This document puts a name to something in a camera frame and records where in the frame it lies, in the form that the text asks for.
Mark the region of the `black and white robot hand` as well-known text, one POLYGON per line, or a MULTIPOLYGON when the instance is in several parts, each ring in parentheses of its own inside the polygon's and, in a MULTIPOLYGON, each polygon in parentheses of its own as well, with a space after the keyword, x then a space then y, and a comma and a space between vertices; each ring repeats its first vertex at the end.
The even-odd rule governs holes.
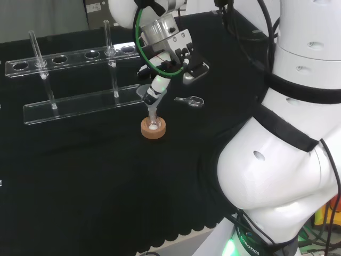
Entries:
MULTIPOLYGON (((168 52, 163 51, 150 59, 150 62, 161 71, 170 73, 173 69, 173 63, 171 56, 168 52)), ((158 75, 153 69, 149 68, 147 65, 143 65, 137 75, 141 79, 147 79, 148 77, 153 78, 153 81, 146 93, 143 95, 142 99, 147 105, 154 104, 161 94, 167 89, 171 79, 164 78, 158 75)))

